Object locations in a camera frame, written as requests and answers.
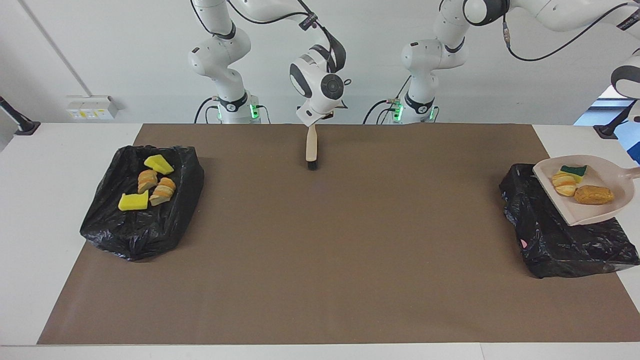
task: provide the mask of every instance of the electrical outlet box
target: electrical outlet box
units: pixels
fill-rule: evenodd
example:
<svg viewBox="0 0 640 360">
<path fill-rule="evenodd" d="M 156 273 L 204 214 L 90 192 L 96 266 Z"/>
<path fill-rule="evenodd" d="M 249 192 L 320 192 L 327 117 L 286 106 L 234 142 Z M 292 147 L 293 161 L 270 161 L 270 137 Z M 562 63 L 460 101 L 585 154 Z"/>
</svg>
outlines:
<svg viewBox="0 0 640 360">
<path fill-rule="evenodd" d="M 118 114 L 118 108 L 113 102 L 98 102 L 94 110 L 100 120 L 114 120 Z"/>
<path fill-rule="evenodd" d="M 85 102 L 80 107 L 80 113 L 84 115 L 87 120 L 98 120 L 98 114 L 95 113 L 95 107 L 97 102 Z"/>
<path fill-rule="evenodd" d="M 82 101 L 74 101 L 67 106 L 67 112 L 74 120 L 86 120 L 86 115 L 80 110 L 84 103 Z"/>
</svg>

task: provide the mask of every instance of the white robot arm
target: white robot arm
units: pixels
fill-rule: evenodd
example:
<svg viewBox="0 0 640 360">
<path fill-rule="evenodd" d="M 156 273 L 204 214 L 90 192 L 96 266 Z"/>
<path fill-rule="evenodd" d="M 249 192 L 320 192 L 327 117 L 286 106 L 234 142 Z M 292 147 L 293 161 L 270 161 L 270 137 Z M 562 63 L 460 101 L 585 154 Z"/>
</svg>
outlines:
<svg viewBox="0 0 640 360">
<path fill-rule="evenodd" d="M 437 39 L 412 43 L 403 51 L 403 62 L 411 72 L 412 83 L 403 99 L 403 105 L 409 108 L 404 110 L 401 121 L 410 123 L 427 119 L 437 85 L 437 78 L 431 71 L 464 64 L 467 53 L 463 47 L 463 36 L 469 24 L 486 25 L 505 16 L 511 9 L 521 7 L 553 31 L 568 31 L 604 22 L 640 38 L 640 26 L 634 26 L 640 20 L 638 6 L 635 1 L 624 0 L 444 0 L 434 28 Z M 505 41 L 511 51 L 506 22 L 504 29 Z M 456 42 L 460 49 L 454 47 Z M 542 58 L 520 59 L 536 61 Z M 640 98 L 639 51 L 613 72 L 611 81 L 620 94 Z M 637 107 L 632 114 L 640 115 L 640 102 Z"/>
<path fill-rule="evenodd" d="M 189 54 L 191 65 L 197 73 L 216 82 L 224 109 L 221 111 L 223 120 L 246 123 L 253 116 L 247 104 L 251 95 L 244 89 L 240 74 L 228 66 L 250 51 L 251 42 L 230 20 L 226 0 L 195 0 L 194 6 L 203 25 L 214 36 Z M 240 14 L 254 19 L 243 16 L 251 22 L 269 24 L 290 19 L 316 35 L 316 44 L 290 66 L 292 84 L 307 98 L 296 114 L 307 126 L 330 115 L 341 104 L 344 93 L 344 82 L 335 74 L 346 61 L 342 44 L 318 23 L 316 15 L 304 2 L 244 0 L 237 2 L 237 6 L 242 9 L 242 12 L 238 11 Z"/>
</svg>

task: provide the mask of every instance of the cable connector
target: cable connector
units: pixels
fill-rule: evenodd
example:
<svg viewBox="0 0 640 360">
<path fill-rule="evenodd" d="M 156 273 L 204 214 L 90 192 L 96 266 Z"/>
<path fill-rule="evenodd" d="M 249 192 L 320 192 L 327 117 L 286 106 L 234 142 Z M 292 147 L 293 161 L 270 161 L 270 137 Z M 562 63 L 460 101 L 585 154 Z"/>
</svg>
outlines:
<svg viewBox="0 0 640 360">
<path fill-rule="evenodd" d="M 309 16 L 298 25 L 302 30 L 306 31 L 306 30 L 309 30 L 311 25 L 315 24 L 317 20 L 318 20 L 318 15 L 316 15 L 316 13 L 310 13 Z"/>
<path fill-rule="evenodd" d="M 502 21 L 502 36 L 504 36 L 504 42 L 507 44 L 507 48 L 511 48 L 511 33 L 509 32 L 509 26 L 507 26 L 506 20 Z"/>
</svg>

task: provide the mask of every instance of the blue object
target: blue object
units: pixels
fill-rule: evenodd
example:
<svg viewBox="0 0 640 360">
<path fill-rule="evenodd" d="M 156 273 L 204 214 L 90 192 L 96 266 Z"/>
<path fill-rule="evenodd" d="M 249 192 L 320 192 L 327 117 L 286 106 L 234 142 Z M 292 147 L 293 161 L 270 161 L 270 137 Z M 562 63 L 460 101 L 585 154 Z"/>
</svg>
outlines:
<svg viewBox="0 0 640 360">
<path fill-rule="evenodd" d="M 633 145 L 627 152 L 631 155 L 633 160 L 640 164 L 640 142 Z"/>
</svg>

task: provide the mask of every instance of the yellow sponge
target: yellow sponge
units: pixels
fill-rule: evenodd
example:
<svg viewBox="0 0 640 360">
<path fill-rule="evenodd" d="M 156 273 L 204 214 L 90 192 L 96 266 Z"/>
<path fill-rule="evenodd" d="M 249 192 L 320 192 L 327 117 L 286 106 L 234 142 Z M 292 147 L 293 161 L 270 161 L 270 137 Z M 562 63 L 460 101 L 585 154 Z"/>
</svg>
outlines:
<svg viewBox="0 0 640 360">
<path fill-rule="evenodd" d="M 169 175 L 173 172 L 173 167 L 165 160 L 162 155 L 149 156 L 145 160 L 145 166 L 148 166 L 162 175 Z"/>
<path fill-rule="evenodd" d="M 122 194 L 118 209 L 120 211 L 146 210 L 149 207 L 149 190 L 142 194 Z"/>
</svg>

